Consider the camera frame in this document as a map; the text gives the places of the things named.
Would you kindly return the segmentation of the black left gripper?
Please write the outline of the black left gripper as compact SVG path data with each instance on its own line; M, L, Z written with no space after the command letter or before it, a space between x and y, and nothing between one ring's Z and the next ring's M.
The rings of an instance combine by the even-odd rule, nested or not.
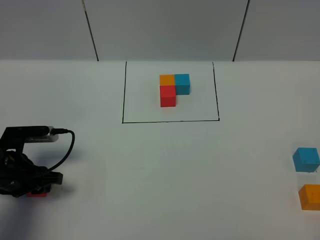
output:
M31 179L35 174L41 173L45 167L36 166L23 153L13 150L0 151L0 193L15 198L26 195L30 192L46 192L47 185L62 185L63 174L60 172L49 172L42 177L42 183Z

